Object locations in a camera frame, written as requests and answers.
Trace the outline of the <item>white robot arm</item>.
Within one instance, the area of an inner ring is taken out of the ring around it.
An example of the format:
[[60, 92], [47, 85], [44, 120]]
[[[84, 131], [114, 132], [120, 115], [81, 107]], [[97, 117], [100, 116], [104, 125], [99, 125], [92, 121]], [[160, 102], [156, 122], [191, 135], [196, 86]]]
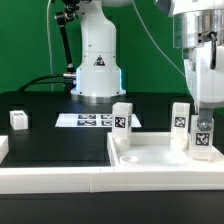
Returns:
[[[123, 95], [116, 61], [116, 26], [105, 7], [133, 6], [135, 0], [62, 0], [57, 13], [72, 96], [104, 102]], [[224, 106], [224, 0], [155, 0], [173, 19], [173, 46], [183, 52], [184, 77], [196, 105], [197, 126], [212, 128], [213, 110]]]

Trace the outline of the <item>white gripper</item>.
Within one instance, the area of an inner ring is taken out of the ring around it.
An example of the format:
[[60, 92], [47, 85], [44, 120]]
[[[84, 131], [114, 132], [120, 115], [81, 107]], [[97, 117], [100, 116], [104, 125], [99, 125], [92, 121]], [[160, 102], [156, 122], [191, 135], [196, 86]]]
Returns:
[[210, 68], [211, 48], [195, 48], [190, 59], [184, 60], [188, 90], [200, 108], [197, 127], [201, 131], [212, 129], [213, 109], [224, 107], [224, 48], [217, 47], [216, 67]]

